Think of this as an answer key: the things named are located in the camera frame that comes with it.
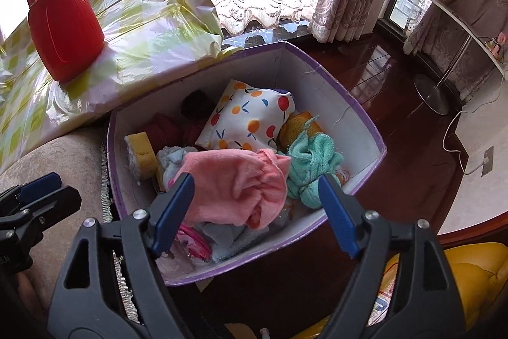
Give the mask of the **light blue towel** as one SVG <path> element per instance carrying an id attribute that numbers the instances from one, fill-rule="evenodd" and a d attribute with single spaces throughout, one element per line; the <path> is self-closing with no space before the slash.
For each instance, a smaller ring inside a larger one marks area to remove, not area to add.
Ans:
<path id="1" fill-rule="evenodd" d="M 217 225 L 214 223 L 201 223 L 196 226 L 211 245 L 211 260 L 214 263 L 227 259 L 249 249 L 269 233 L 269 227 L 253 230 L 247 225 Z"/>

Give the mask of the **teal green towel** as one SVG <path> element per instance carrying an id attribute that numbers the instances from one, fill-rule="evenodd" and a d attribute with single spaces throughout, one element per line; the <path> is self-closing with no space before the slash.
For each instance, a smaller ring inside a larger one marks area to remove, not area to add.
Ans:
<path id="1" fill-rule="evenodd" d="M 288 147 L 287 156 L 291 165 L 287 178 L 288 198 L 300 200 L 312 210 L 322 208 L 319 199 L 318 181 L 322 175 L 331 174 L 339 186 L 342 186 L 335 175 L 344 157 L 335 151 L 333 139 L 324 132 L 317 132 L 310 137 L 312 123 L 316 117 L 307 120 L 302 132 Z"/>

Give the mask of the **grey plush pig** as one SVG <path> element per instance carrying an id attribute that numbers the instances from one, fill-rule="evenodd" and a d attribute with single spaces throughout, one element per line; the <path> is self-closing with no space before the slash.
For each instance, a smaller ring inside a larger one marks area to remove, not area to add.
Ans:
<path id="1" fill-rule="evenodd" d="M 198 152 L 193 146 L 166 146 L 157 153 L 157 183 L 161 192 L 166 192 L 168 183 L 174 179 L 184 163 L 184 157 L 191 152 Z"/>

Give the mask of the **white table with metal stand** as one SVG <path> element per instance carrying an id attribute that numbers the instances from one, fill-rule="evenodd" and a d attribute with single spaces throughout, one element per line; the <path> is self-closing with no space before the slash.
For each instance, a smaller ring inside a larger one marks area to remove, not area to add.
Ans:
<path id="1" fill-rule="evenodd" d="M 502 81 L 507 79 L 507 65 L 503 64 L 502 61 L 498 61 L 493 53 L 487 48 L 487 46 L 480 40 L 480 38 L 473 32 L 473 30 L 468 26 L 464 20 L 462 20 L 454 11 L 450 10 L 443 3 L 438 0 L 431 0 L 434 5 L 436 5 L 441 11 L 443 11 L 449 18 L 451 18 L 456 24 L 458 24 L 462 30 L 467 33 L 467 37 L 462 42 L 461 47 L 458 49 L 457 53 L 454 55 L 452 60 L 450 61 L 446 71 L 440 77 L 437 82 L 432 81 L 430 78 L 424 75 L 417 75 L 413 78 L 413 84 L 417 93 L 423 103 L 429 107 L 433 112 L 439 115 L 447 115 L 450 111 L 450 105 L 441 91 L 441 86 L 445 84 L 448 80 L 450 73 L 453 69 L 456 68 L 459 61 L 462 59 L 465 54 L 469 44 L 474 41 L 480 49 L 486 54 L 486 56 L 490 59 L 494 67 L 501 74 Z"/>

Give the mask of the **magenta knit cloth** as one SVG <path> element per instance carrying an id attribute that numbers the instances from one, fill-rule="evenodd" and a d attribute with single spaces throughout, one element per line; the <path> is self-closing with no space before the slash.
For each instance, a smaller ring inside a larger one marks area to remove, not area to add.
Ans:
<path id="1" fill-rule="evenodd" d="M 165 147 L 193 146 L 200 136 L 204 123 L 188 119 L 174 119 L 156 113 L 140 131 L 145 132 L 155 153 Z"/>

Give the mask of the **pink beaded pouch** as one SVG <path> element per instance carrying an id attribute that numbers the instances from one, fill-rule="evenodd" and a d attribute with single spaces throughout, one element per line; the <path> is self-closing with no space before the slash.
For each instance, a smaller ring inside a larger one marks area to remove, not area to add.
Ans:
<path id="1" fill-rule="evenodd" d="M 209 261 L 212 249 L 205 237 L 193 227 L 181 225 L 177 231 L 177 240 L 190 258 Z"/>

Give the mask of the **purple white storage box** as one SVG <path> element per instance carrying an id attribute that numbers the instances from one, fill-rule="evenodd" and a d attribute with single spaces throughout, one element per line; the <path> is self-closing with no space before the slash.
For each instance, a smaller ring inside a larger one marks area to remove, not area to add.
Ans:
<path id="1" fill-rule="evenodd" d="M 356 193 L 387 154 L 381 134 L 361 104 L 321 64 L 287 42 L 260 45 L 236 52 L 113 111 L 107 154 L 113 199 L 121 218 L 148 208 L 156 197 L 151 181 L 138 182 L 128 170 L 125 136 L 139 131 L 156 113 L 178 116 L 182 100 L 195 90 L 219 99 L 232 79 L 254 87 L 288 90 L 297 110 L 316 116 L 344 157 L 341 167 L 350 174 L 345 193 Z"/>

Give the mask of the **yellow bag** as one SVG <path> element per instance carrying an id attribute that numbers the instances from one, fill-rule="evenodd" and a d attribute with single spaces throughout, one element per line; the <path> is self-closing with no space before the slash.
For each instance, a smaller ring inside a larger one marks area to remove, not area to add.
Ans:
<path id="1" fill-rule="evenodd" d="M 460 293 L 467 330 L 482 323 L 507 303 L 507 247 L 502 243 L 472 243 L 444 251 Z M 385 267 L 368 326 L 387 316 L 399 266 L 399 255 Z M 325 317 L 293 338 L 316 338 L 329 321 Z"/>

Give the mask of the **wall power outlet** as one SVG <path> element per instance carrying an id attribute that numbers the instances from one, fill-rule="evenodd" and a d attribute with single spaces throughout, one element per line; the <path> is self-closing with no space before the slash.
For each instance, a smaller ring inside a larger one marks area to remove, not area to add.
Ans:
<path id="1" fill-rule="evenodd" d="M 494 147 L 491 146 L 484 152 L 481 176 L 485 176 L 492 171 L 493 159 L 494 159 Z"/>

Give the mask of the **yellow white sponge block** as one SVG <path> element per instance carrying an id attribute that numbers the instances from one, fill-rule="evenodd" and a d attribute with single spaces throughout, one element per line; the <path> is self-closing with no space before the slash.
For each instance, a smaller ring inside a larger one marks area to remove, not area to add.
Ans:
<path id="1" fill-rule="evenodd" d="M 145 132 L 124 137 L 127 145 L 128 169 L 136 181 L 144 181 L 156 175 L 157 158 Z"/>

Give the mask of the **red thermos jug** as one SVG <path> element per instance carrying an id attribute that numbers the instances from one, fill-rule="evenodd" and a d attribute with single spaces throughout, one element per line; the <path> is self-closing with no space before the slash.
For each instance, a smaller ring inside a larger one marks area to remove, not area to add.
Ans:
<path id="1" fill-rule="evenodd" d="M 101 53 L 104 34 L 89 0 L 27 0 L 35 49 L 53 80 L 67 83 Z"/>

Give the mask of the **green checkered plastic tablecloth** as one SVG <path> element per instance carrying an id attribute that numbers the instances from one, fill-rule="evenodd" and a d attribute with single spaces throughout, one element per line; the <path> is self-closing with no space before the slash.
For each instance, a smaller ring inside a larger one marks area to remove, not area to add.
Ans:
<path id="1" fill-rule="evenodd" d="M 89 0 L 105 44 L 54 81 L 21 23 L 1 47 L 1 167 L 141 94 L 228 55 L 212 0 Z"/>

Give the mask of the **orange mesh bag with sponge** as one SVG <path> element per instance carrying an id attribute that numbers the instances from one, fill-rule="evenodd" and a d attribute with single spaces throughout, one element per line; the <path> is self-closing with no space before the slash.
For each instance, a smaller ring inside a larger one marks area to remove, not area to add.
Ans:
<path id="1" fill-rule="evenodd" d="M 304 131 L 307 122 L 312 121 L 306 129 L 307 136 L 313 137 L 317 133 L 323 132 L 323 129 L 314 120 L 314 116 L 310 112 L 294 113 L 282 125 L 277 137 L 277 149 L 281 152 L 286 152 L 296 140 L 299 135 Z"/>

